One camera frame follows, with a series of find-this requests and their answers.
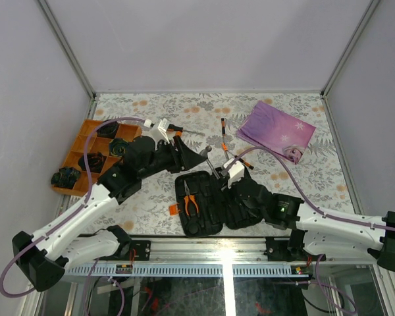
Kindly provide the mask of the black handled screwdriver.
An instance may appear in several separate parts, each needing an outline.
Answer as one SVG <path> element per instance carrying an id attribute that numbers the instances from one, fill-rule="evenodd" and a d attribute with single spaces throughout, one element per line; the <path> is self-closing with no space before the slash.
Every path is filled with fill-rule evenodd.
<path id="1" fill-rule="evenodd" d="M 192 133 L 192 134 L 196 134 L 196 135 L 200 135 L 200 136 L 205 136 L 205 134 L 203 132 L 195 132 L 195 131 L 191 131 L 191 130 L 185 130 L 183 127 L 179 127 L 173 124 L 169 124 L 169 127 L 167 129 L 170 132 L 179 132 L 179 133 L 183 133 L 183 132 L 187 132 L 187 133 Z"/>

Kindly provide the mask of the orange handled pliers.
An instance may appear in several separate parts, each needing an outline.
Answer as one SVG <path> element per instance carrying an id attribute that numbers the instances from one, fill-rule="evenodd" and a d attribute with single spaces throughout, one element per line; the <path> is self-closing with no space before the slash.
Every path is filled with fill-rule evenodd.
<path id="1" fill-rule="evenodd" d="M 191 217 L 190 210 L 194 210 L 195 216 L 199 216 L 199 206 L 196 201 L 195 195 L 191 194 L 190 188 L 187 184 L 186 181 L 184 181 L 184 191 L 185 191 L 185 196 L 184 196 L 184 209 L 185 213 L 187 214 L 188 217 Z"/>

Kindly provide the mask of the black plastic tool case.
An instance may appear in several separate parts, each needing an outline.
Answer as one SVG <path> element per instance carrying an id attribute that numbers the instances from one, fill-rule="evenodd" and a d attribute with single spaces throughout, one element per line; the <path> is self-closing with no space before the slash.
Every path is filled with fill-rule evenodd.
<path id="1" fill-rule="evenodd" d="M 199 210 L 190 205 L 185 208 L 186 190 L 195 196 Z M 262 221 L 258 209 L 249 209 L 238 201 L 235 190 L 222 190 L 226 182 L 216 179 L 207 171 L 196 171 L 178 176 L 174 181 L 178 214 L 184 234 L 190 238 L 203 238 L 218 234 L 224 226 L 237 230 Z"/>

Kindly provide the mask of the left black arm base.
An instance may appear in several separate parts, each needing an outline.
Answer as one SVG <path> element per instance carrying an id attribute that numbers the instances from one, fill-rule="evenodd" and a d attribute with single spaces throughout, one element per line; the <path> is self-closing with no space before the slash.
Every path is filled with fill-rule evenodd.
<path id="1" fill-rule="evenodd" d="M 117 260 L 149 261 L 151 254 L 150 240 L 132 240 L 122 243 L 114 253 Z"/>

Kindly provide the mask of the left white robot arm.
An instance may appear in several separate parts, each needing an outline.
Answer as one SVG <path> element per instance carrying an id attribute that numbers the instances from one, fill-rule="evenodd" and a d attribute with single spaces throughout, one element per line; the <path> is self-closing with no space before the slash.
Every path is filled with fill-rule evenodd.
<path id="1" fill-rule="evenodd" d="M 188 171 L 206 160 L 181 139 L 156 142 L 138 136 L 128 144 L 124 157 L 105 171 L 90 191 L 69 210 L 45 227 L 12 239 L 16 264 L 38 292 L 50 289 L 65 272 L 93 259 L 125 259 L 131 238 L 118 225 L 81 235 L 106 212 L 122 204 L 142 187 L 142 180 L 161 171 Z"/>

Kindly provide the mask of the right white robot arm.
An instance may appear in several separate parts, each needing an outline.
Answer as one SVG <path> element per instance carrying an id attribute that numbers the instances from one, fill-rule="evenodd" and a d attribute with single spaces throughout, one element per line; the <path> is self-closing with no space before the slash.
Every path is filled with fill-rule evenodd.
<path id="1" fill-rule="evenodd" d="M 270 226 L 292 231 L 288 255 L 372 259 L 395 272 L 395 212 L 385 216 L 347 214 L 322 210 L 306 197 L 273 194 L 250 177 L 226 179 L 226 192 L 252 214 L 261 215 Z"/>

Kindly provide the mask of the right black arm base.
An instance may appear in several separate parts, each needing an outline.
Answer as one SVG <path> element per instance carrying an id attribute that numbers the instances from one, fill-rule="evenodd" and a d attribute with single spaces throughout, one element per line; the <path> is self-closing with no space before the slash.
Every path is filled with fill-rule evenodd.
<path id="1" fill-rule="evenodd" d="M 305 231 L 293 230 L 289 237 L 266 237 L 264 254 L 272 262 L 306 261 L 310 255 L 303 249 L 304 236 Z"/>

